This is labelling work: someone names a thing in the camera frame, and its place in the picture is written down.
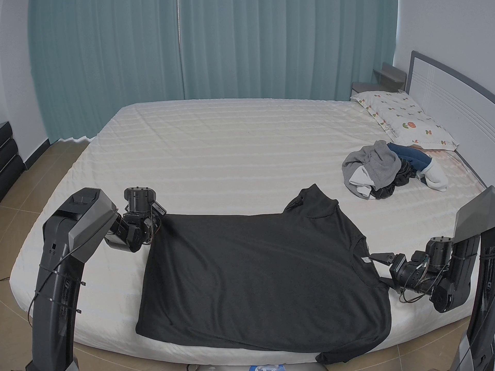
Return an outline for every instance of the black t-shirt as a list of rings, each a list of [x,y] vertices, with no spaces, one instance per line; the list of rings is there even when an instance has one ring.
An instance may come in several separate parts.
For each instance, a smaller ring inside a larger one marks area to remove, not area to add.
[[[391,328],[388,287],[368,256],[364,235],[315,184],[281,214],[166,215],[146,264],[136,332],[347,361]]]

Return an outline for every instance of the white wall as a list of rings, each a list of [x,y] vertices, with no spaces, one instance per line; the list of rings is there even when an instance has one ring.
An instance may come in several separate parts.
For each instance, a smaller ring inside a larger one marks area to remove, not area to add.
[[[24,161],[47,138],[31,77],[28,3],[0,0],[0,121],[6,115]]]
[[[495,93],[495,0],[399,0],[394,65],[416,50]]]

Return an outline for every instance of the mattress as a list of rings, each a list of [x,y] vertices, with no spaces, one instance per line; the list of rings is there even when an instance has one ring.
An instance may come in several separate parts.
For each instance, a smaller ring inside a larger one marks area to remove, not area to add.
[[[43,247],[42,225],[82,187],[101,188],[124,210],[123,191],[146,186],[176,214],[280,213],[300,189],[316,183],[367,236],[370,252],[424,250],[430,237],[452,235],[459,207],[483,186],[455,153],[435,151],[449,178],[446,192],[419,182],[384,200],[363,200],[344,185],[341,164],[351,152],[388,140],[357,102],[278,99],[181,100],[122,108],[67,172],[26,238],[10,285],[22,309],[33,297]],[[314,362],[317,353],[186,347],[135,333],[149,248],[117,251],[104,242],[86,263],[75,340],[132,356],[215,365]],[[377,265],[383,276],[387,267]],[[467,302],[439,314],[427,297],[401,304],[390,290],[392,330],[377,349],[408,341],[471,313]],[[409,297],[414,293],[407,292]]]

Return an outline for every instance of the headboard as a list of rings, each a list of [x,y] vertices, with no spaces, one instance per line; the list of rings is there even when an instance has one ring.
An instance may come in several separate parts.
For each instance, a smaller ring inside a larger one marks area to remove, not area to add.
[[[459,143],[456,152],[486,186],[495,184],[495,95],[413,51],[405,91]]]

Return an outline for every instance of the floral pillowcase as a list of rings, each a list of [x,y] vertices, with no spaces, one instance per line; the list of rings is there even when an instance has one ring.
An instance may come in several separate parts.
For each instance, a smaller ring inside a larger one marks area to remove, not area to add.
[[[459,145],[405,92],[361,92],[351,99],[368,110],[395,144],[451,151]]]

